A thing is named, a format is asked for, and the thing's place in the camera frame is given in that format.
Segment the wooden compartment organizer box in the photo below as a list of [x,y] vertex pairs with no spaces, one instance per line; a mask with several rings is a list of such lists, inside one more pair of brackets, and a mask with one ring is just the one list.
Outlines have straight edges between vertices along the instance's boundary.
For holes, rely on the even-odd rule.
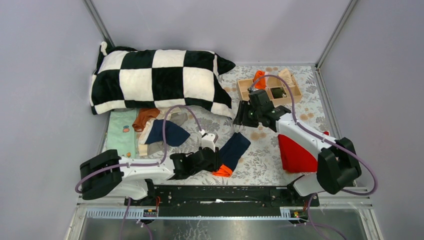
[[[247,79],[241,79],[237,81],[236,88],[238,91],[239,98],[242,101],[249,101],[249,91],[248,88],[252,85],[253,79],[247,78]],[[277,87],[283,87],[287,97],[285,98],[278,98],[273,99],[273,96],[271,94],[271,88],[277,88]],[[295,79],[295,87],[286,87],[279,79],[276,77],[269,77],[266,82],[266,88],[264,89],[266,93],[268,94],[269,99],[273,102],[274,106],[282,106],[282,105],[292,105],[292,98],[293,96],[294,103],[298,103],[302,99],[302,93],[300,91],[299,85]]]

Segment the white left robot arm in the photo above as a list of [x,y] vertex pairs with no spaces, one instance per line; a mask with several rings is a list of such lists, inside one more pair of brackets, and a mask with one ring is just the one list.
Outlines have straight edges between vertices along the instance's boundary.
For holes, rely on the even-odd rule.
[[129,197],[148,206],[155,200],[154,181],[185,180],[201,171],[215,172],[222,165],[219,149],[205,147],[196,152],[172,153],[164,159],[136,159],[107,150],[80,166],[75,191],[83,200],[106,196]]

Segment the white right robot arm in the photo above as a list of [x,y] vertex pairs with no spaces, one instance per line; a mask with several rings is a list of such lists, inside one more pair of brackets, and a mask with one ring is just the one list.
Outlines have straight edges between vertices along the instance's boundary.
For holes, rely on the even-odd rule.
[[307,196],[318,192],[335,195],[362,175],[353,143],[346,137],[336,139],[307,126],[296,118],[293,109],[274,106],[263,89],[249,94],[238,105],[235,125],[267,127],[298,144],[317,163],[315,173],[303,175],[287,187],[287,201],[301,205]]

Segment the orange underwear white trim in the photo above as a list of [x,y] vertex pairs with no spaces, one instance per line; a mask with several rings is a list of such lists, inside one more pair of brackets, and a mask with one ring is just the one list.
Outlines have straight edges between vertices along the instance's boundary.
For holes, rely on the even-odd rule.
[[253,83],[255,83],[254,88],[257,90],[264,90],[267,87],[267,78],[264,77],[264,75],[266,74],[265,71],[262,70],[258,70],[256,71],[254,78],[253,78]]

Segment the navy underwear orange trim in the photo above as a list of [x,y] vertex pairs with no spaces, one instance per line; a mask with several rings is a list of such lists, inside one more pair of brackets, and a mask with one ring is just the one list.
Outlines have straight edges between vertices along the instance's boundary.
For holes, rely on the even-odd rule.
[[251,142],[240,132],[234,133],[219,150],[222,161],[220,168],[212,174],[217,177],[229,178],[235,171],[240,158],[250,147]]

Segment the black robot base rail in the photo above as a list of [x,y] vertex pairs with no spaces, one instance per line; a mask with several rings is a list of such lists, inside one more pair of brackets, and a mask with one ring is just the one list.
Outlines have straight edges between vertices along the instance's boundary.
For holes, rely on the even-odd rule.
[[299,196],[289,186],[152,185],[147,197],[125,198],[124,205],[159,209],[241,210],[282,208],[303,212],[320,205],[317,196]]

